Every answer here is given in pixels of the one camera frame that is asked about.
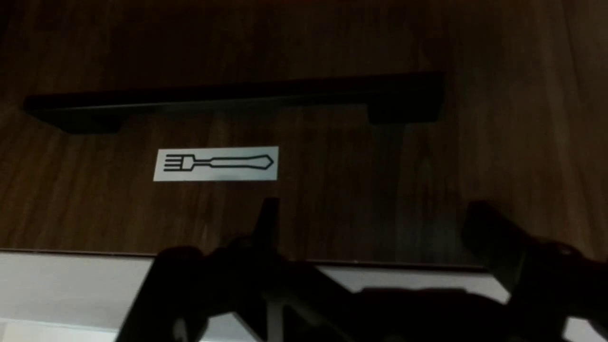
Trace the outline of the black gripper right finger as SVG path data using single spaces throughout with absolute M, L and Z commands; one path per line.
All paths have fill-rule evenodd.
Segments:
M 528 342 L 566 342 L 570 317 L 608 334 L 608 264 L 536 237 L 487 201 L 471 201 L 464 247 L 509 293 L 508 308 Z

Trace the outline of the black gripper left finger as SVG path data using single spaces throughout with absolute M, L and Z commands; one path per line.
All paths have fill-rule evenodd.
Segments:
M 280 199 L 266 198 L 255 230 L 204 255 L 162 251 L 116 342 L 198 342 L 213 317 L 234 313 L 261 342 L 356 342 L 350 293 L 276 249 Z

